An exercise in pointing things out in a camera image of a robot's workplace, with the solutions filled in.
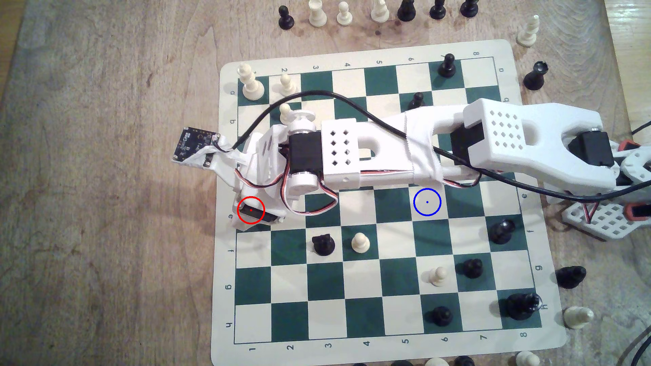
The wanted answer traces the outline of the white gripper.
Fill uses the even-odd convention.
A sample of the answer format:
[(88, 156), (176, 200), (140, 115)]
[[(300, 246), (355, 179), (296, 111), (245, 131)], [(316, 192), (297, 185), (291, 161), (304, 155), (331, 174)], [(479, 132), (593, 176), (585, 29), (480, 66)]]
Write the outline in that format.
[(236, 229), (271, 225), (288, 215), (280, 197), (287, 159), (279, 149), (288, 136), (287, 127), (271, 127), (265, 134), (253, 132), (243, 152), (219, 152), (219, 177), (235, 192), (231, 225)]

